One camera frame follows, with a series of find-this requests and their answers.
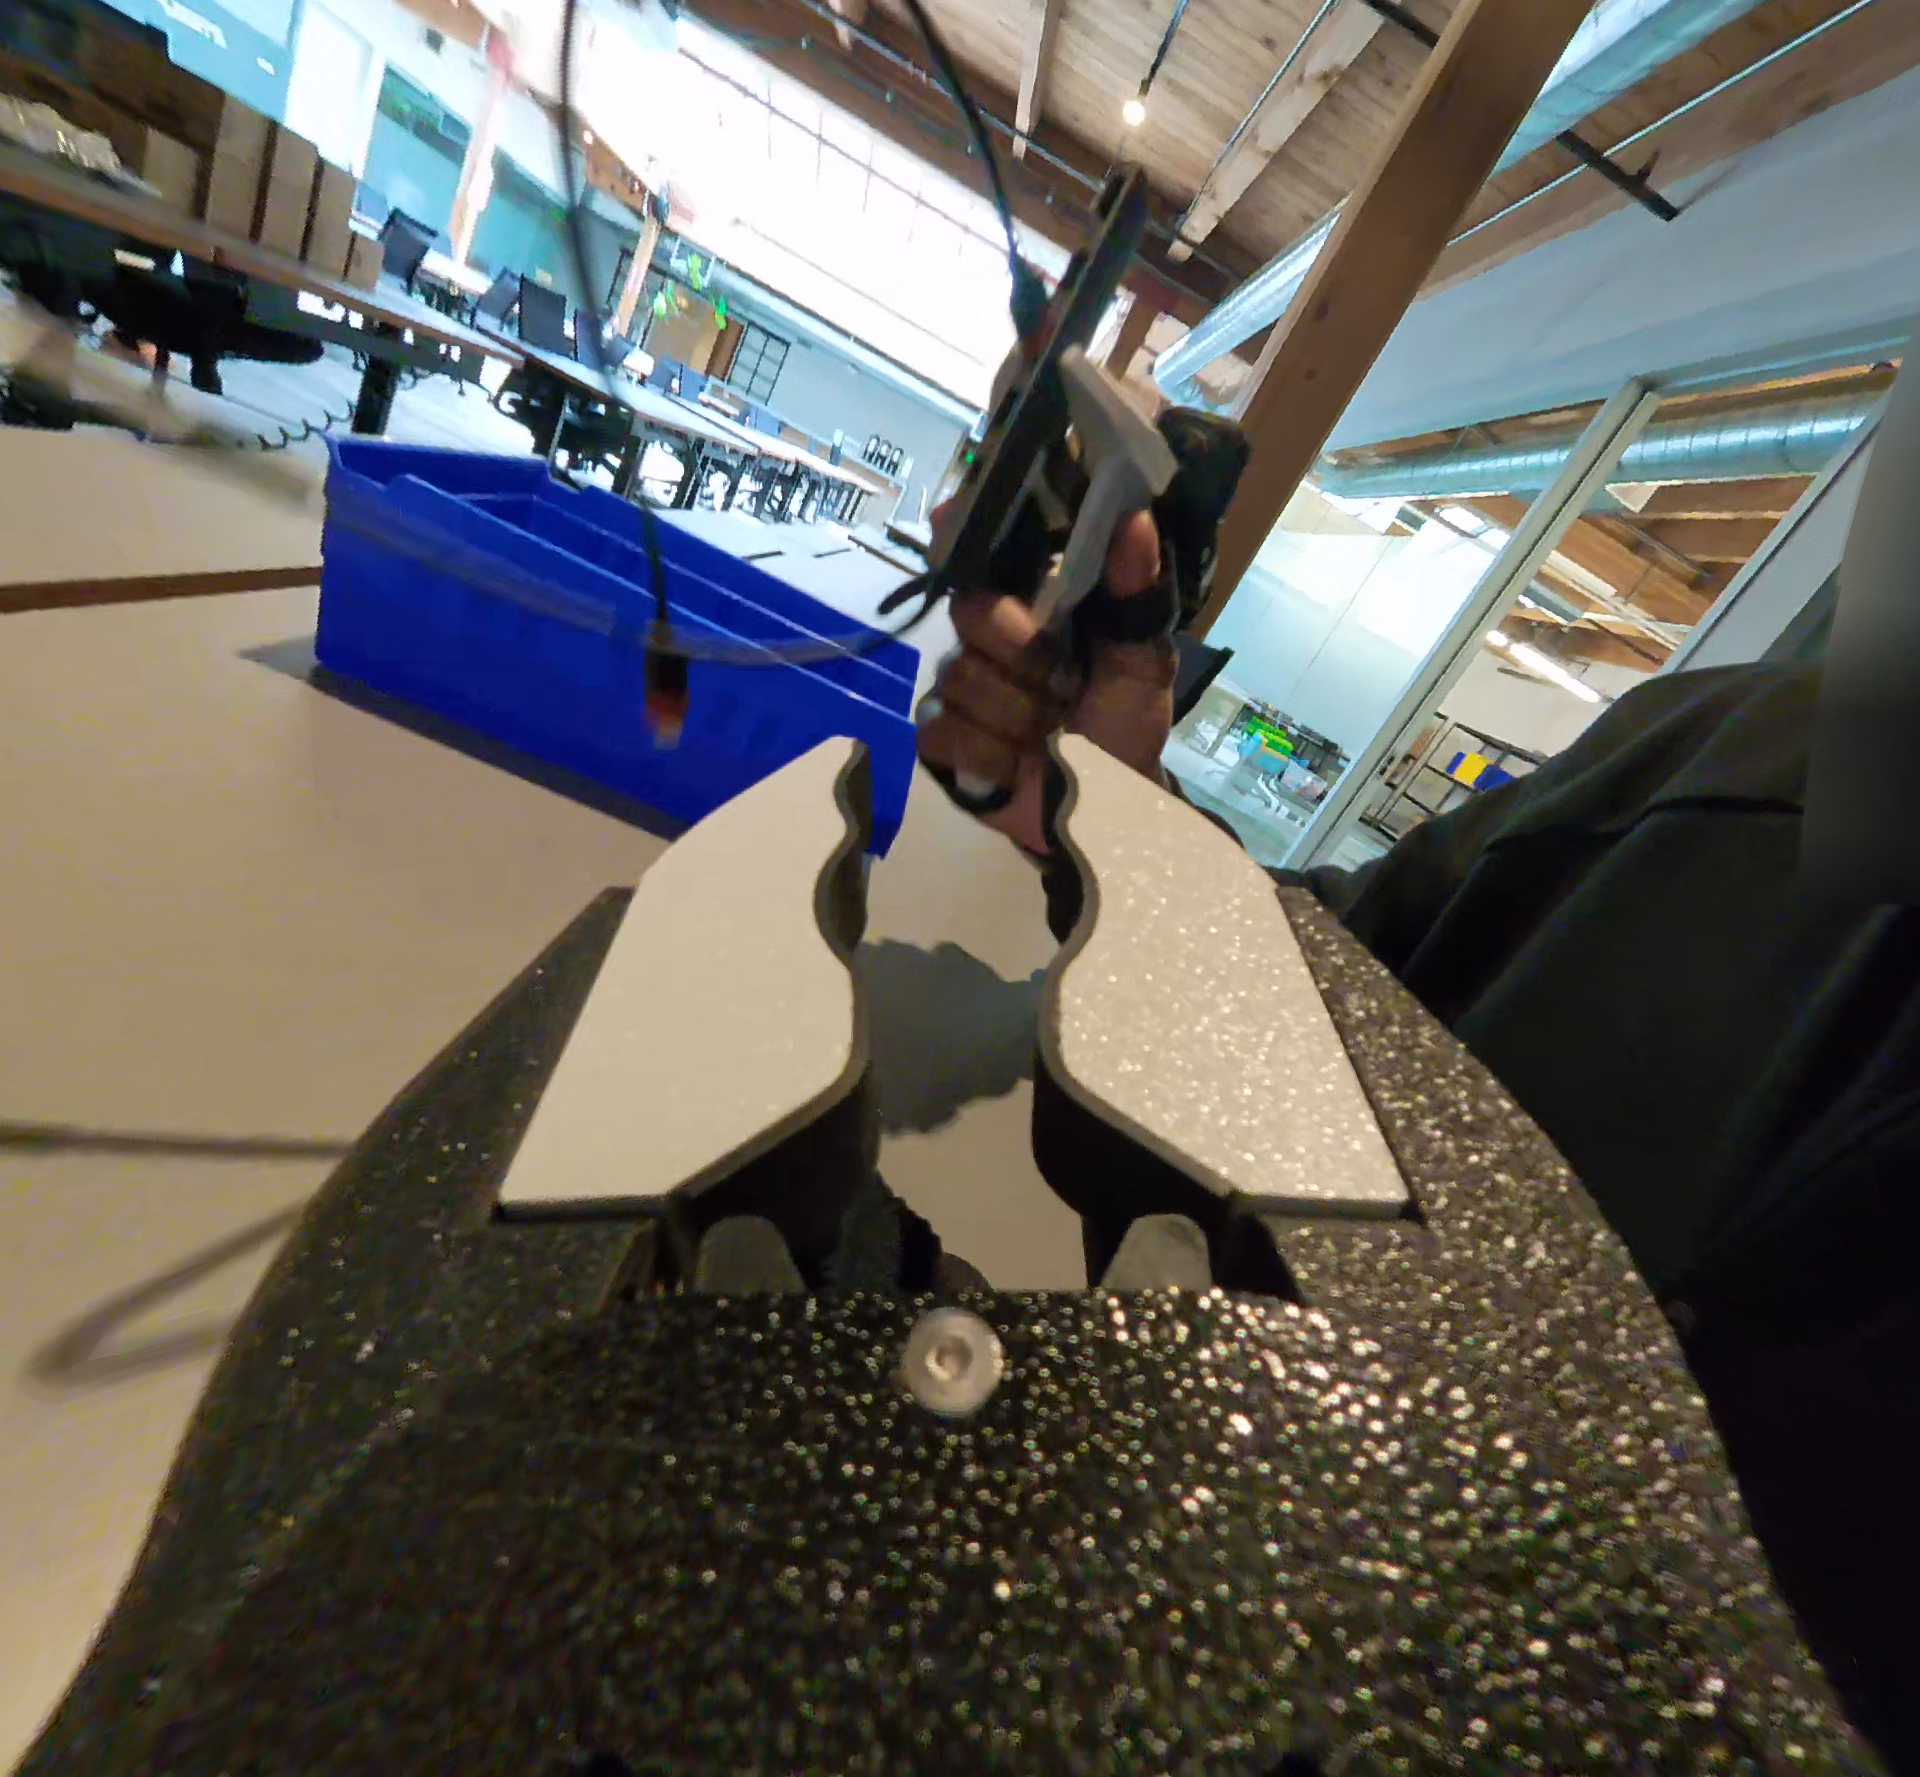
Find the wooden support post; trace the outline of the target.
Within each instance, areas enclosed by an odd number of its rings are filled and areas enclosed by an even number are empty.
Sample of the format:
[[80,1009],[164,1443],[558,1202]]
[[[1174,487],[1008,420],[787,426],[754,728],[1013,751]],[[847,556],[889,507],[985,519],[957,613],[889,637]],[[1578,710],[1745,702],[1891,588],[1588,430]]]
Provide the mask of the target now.
[[1229,580],[1251,566],[1271,519],[1316,472],[1328,426],[1372,372],[1391,331],[1417,299],[1587,14],[1588,0],[1460,0],[1391,142],[1346,194],[1309,280],[1251,361],[1243,403],[1246,472],[1218,519],[1218,572],[1192,637],[1218,623]]

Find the long wooden desk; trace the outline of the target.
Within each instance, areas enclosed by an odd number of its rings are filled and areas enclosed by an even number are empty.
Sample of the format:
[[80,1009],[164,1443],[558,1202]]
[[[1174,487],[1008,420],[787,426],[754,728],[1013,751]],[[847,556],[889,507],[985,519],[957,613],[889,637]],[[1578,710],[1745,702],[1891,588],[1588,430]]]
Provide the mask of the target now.
[[230,278],[264,280],[272,287],[272,306],[264,306],[272,331],[291,331],[291,335],[313,335],[313,341],[338,341],[338,350],[366,361],[361,403],[351,403],[351,430],[390,430],[402,372],[478,383],[482,361],[489,366],[521,366],[512,335],[482,335],[468,321],[445,321],[445,314],[431,314],[422,299],[410,299],[396,280],[361,287],[346,278],[313,278],[291,252],[272,252],[254,236],[227,236],[227,228],[164,205],[145,188],[110,188],[96,170],[75,170],[75,161],[16,150],[16,142],[0,150],[0,194],[16,205],[41,205],[60,221],[89,221],[121,252],[178,252],[178,262],[205,262],[227,280]]

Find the row of cardboard boxes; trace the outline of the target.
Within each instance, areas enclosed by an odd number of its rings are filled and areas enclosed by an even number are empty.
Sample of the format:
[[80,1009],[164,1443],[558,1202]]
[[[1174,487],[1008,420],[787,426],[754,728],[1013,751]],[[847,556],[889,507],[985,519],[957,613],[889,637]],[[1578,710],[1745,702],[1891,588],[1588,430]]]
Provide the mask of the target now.
[[351,287],[378,280],[390,249],[351,221],[361,178],[243,99],[214,104],[207,142],[187,142],[187,123],[145,123],[136,170],[227,236],[305,262]]

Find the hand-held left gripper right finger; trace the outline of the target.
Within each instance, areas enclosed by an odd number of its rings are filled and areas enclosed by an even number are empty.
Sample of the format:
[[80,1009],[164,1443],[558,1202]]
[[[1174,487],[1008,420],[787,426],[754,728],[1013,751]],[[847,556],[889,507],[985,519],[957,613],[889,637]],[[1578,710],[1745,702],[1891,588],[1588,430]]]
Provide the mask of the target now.
[[1041,1181],[1103,1282],[1127,1228],[1274,1288],[1259,1220],[1409,1220],[1271,863],[1091,737],[1042,751]]

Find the person's right hand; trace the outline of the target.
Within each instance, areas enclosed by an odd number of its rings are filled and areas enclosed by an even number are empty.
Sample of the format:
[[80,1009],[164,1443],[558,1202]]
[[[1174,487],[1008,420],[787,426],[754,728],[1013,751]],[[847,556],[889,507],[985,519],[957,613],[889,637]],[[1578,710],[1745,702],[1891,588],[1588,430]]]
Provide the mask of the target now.
[[916,763],[948,801],[1042,859],[1042,744],[1072,728],[1162,782],[1174,637],[1042,637],[1026,599],[948,599],[957,652],[916,702]]

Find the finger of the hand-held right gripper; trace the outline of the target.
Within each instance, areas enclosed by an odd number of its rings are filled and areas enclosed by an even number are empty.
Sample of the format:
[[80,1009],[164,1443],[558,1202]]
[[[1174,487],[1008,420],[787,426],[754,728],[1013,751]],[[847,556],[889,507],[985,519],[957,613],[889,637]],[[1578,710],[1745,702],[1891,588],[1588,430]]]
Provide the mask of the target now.
[[1041,580],[1041,623],[1070,623],[1070,613],[1095,588],[1127,516],[1151,516],[1179,472],[1162,430],[1118,398],[1103,366],[1060,361],[1060,398],[1070,442],[1041,461],[1041,516],[1060,536]]

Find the blue plastic bin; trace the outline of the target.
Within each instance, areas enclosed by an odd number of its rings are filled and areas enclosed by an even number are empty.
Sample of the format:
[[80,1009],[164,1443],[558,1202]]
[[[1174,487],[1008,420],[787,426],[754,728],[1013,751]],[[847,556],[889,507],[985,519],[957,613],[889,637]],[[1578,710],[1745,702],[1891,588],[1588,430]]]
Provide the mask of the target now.
[[655,824],[705,824],[820,737],[872,771],[872,841],[914,801],[916,652],[790,588],[687,519],[655,519],[674,623],[724,660],[687,674],[687,728],[645,727],[645,507],[558,487],[536,456],[329,442],[320,674],[600,782]]

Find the silver air duct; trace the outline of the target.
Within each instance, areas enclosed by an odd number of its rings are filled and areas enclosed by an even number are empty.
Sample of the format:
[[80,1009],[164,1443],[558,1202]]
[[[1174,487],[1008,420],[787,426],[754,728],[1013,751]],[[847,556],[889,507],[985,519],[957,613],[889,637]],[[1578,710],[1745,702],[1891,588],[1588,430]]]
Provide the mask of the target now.
[[[1882,398],[1891,383],[1869,383],[1848,398],[1757,403],[1727,420],[1653,420],[1621,451],[1615,475],[1629,487],[1806,475],[1882,413]],[[1316,461],[1309,487],[1328,501],[1549,493],[1567,451],[1578,442]]]
[[1912,0],[1596,0],[1417,299],[1606,219],[1671,228],[1715,161],[1908,68]]

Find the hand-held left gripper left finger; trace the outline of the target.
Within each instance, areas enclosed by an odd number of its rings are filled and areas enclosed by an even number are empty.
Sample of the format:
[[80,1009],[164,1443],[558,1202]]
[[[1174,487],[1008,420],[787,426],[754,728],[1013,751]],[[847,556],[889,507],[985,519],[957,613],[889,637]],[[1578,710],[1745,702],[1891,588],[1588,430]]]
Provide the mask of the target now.
[[502,1170],[502,1226],[655,1220],[687,1288],[831,1274],[872,1181],[869,830],[869,744],[820,737],[667,841]]

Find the black usb cable red plug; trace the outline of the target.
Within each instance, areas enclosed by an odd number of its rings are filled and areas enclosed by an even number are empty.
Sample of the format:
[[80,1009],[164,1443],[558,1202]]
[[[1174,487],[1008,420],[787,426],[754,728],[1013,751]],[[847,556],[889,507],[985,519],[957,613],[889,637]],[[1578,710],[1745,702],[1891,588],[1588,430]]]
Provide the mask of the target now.
[[[916,54],[937,68],[937,81],[948,89],[963,137],[969,137],[969,154],[985,170],[985,198],[992,198],[992,221],[1004,221],[1004,262],[1008,262],[1008,321],[1013,321],[1013,361],[1041,361],[1041,335],[1042,335],[1042,278],[1026,262],[1026,236],[1013,236],[1013,205],[1008,205],[1008,170],[1004,170],[1004,150],[992,150],[992,123],[942,38],[942,24],[924,14],[924,0],[902,0],[914,30],[916,30]],[[558,219],[564,219],[564,262],[578,262],[578,280],[589,280],[589,249],[580,249],[580,142],[578,142],[578,24],[580,24],[580,0],[558,0]],[[667,549],[655,549],[655,519],[645,516],[645,556],[650,556],[650,623],[645,623],[645,727],[679,744],[687,728],[687,674],[695,665],[754,665],[754,660],[724,660],[713,642],[687,642],[674,623],[674,599],[667,599]]]

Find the person's right forearm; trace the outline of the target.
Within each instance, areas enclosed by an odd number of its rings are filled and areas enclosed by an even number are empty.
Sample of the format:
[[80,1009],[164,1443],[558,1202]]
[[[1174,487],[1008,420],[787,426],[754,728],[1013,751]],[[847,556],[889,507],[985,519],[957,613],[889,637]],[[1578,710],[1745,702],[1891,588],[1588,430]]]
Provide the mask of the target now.
[[1920,926],[1798,875],[1812,665],[1629,685],[1368,863],[1274,875],[1535,1122],[1663,1303],[1770,1578],[1920,1763]]

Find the grey usb hub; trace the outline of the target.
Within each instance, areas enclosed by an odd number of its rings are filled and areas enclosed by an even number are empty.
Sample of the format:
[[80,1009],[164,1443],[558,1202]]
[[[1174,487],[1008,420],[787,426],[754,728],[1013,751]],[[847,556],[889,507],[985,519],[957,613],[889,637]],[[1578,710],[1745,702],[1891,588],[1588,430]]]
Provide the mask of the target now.
[[992,413],[969,442],[957,442],[948,475],[924,516],[924,566],[883,599],[883,613],[992,588],[1026,599],[1041,620],[1041,580],[1055,556],[1055,527],[1041,516],[1041,461],[1070,442],[1060,361],[1086,361],[1095,335],[1151,219],[1151,178],[1112,161],[1091,198],[1091,236],[1070,252],[1060,280],[1042,287],[1041,361],[1004,361]]

